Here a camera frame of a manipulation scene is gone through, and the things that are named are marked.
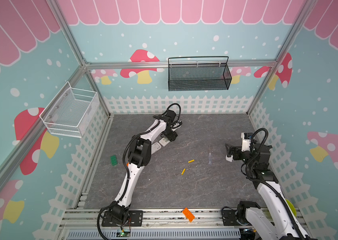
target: marble surface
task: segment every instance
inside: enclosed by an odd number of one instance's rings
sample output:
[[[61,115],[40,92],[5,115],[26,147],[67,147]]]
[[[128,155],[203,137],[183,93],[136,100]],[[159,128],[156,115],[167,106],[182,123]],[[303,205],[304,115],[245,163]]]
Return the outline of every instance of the marble surface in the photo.
[[[152,124],[152,116],[114,116],[85,209],[98,209],[114,200],[126,174],[123,151],[134,134]],[[183,114],[180,119],[183,125],[176,131],[177,139],[154,153],[140,175],[131,208],[237,207],[240,200],[264,207],[263,199],[239,169],[242,162],[225,160],[225,143],[240,146],[241,132],[254,132],[248,116]],[[111,165],[112,155],[117,156],[116,166]]]

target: mounting plate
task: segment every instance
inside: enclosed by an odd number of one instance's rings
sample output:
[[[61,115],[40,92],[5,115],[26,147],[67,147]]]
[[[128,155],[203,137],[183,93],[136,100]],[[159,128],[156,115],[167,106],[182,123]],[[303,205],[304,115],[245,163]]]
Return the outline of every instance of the mounting plate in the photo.
[[[129,211],[130,216],[130,226],[131,227],[141,227],[143,222],[143,211]],[[118,225],[112,219],[112,215],[109,211],[104,212],[104,219],[102,220],[101,226],[103,227],[118,227]]]

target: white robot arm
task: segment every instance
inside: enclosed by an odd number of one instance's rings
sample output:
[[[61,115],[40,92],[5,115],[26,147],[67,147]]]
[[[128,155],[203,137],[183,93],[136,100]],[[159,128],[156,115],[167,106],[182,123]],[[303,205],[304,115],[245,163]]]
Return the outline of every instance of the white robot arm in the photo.
[[[254,136],[264,131],[265,137],[258,144]],[[259,205],[255,202],[240,201],[237,207],[237,222],[250,223],[263,240],[312,240],[302,228],[281,191],[281,186],[274,173],[268,169],[271,146],[264,145],[268,132],[265,128],[258,129],[255,133],[242,133],[242,147],[233,147],[226,144],[226,159],[241,160],[244,162],[247,179],[251,180],[254,187],[265,201],[272,216],[272,224],[264,215]]]

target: white wire basket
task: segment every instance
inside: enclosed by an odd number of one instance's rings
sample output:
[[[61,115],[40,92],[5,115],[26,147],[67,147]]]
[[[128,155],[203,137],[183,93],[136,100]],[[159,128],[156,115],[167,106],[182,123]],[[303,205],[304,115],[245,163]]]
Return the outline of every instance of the white wire basket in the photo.
[[[51,134],[82,137],[98,107],[97,92],[72,88],[66,82],[40,118]]]

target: red mushroom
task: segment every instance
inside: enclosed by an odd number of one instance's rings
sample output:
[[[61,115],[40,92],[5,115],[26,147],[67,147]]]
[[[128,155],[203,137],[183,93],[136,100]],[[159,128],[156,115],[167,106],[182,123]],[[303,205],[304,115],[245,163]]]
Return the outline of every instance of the red mushroom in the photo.
[[[270,80],[268,88],[274,91],[276,89],[276,83],[278,79],[281,80],[282,87],[286,88],[290,82],[292,67],[293,67],[293,63],[292,63],[291,55],[290,53],[287,53],[281,65],[278,67],[275,75]],[[254,73],[254,77],[262,78],[266,76],[269,69],[270,67],[263,66],[262,68],[260,68]]]
[[[14,119],[14,129],[17,140],[13,141],[13,145],[16,145],[25,136],[36,122],[42,110],[43,108],[30,108],[17,115]],[[52,136],[45,129],[20,163],[22,174],[31,174],[36,169],[41,149],[45,151],[47,157],[51,158],[58,148],[59,141],[60,139],[58,137]]]
[[[25,206],[24,201],[14,202],[10,200],[22,184],[22,180],[10,180],[0,192],[0,231],[2,220],[7,219],[10,223],[15,223]]]
[[[113,69],[92,70],[91,74],[93,75],[93,77],[94,77],[94,79],[97,83],[99,83],[99,80],[101,79],[102,85],[109,85],[109,84],[112,83],[112,81],[110,81],[108,76],[113,76],[113,77],[118,76],[116,71],[114,71]]]
[[[230,69],[231,74],[231,83],[239,83],[239,76],[250,76],[251,68],[250,67],[232,67]]]
[[[128,60],[129,62],[159,62],[160,60],[151,52],[143,49],[136,50]],[[163,72],[163,68],[140,68],[140,69],[122,69],[121,76],[124,78],[130,78],[134,75],[138,75],[138,84],[149,84],[152,82],[152,78],[149,75],[149,71]]]
[[[308,132],[306,141],[317,145],[317,147],[310,149],[311,155],[318,162],[322,162],[325,157],[330,156],[334,166],[338,169],[338,135],[325,132]]]

